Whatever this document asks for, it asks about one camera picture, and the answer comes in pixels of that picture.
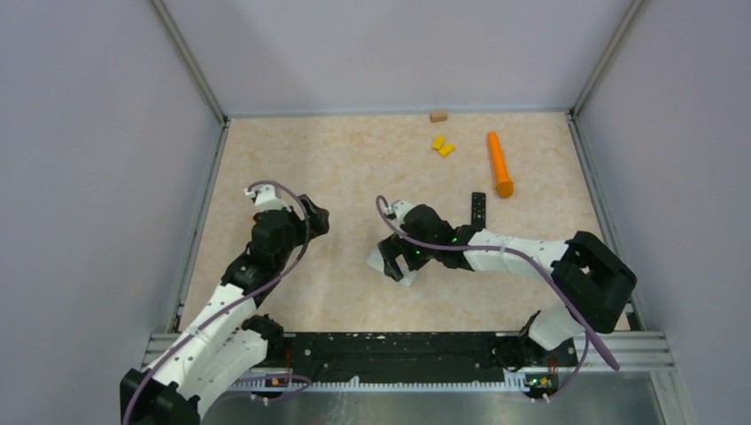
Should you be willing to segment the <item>black remote control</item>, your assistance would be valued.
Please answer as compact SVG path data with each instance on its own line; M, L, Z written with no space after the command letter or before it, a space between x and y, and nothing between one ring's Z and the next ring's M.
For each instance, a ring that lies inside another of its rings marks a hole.
M486 194L483 192L473 192L471 194L471 222L470 225L476 229L486 227Z

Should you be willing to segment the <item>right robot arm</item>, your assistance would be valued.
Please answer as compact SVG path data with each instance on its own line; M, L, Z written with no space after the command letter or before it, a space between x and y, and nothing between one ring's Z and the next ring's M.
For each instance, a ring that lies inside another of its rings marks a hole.
M503 236L478 226L454 227L425 204L389 203L383 196L375 202L391 235L377 244L367 263L386 278L409 287L421 268L436 261L448 269L540 279L558 299L524 330L522 358L542 365L564 341L584 335L612 369L619 369L601 338L615 330L638 279L595 234L577 231L554 241Z

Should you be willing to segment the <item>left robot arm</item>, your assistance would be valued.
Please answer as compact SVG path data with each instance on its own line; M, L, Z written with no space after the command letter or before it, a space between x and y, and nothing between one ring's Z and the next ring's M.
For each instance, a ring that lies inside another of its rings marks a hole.
M281 326L255 312L330 224L329 211L307 195L293 195L288 204L281 192L271 182L246 189L256 208L249 243L176 340L147 367L123 376L121 423L199 424L246 371L283 357Z

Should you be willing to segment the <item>white remote control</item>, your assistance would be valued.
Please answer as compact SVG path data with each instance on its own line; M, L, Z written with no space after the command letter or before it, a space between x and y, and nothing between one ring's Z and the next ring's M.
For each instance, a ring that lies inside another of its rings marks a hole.
M405 287L410 287L417 277L417 272L409 269L402 254L394 259L386 259L379 250L372 250L366 263L386 278Z

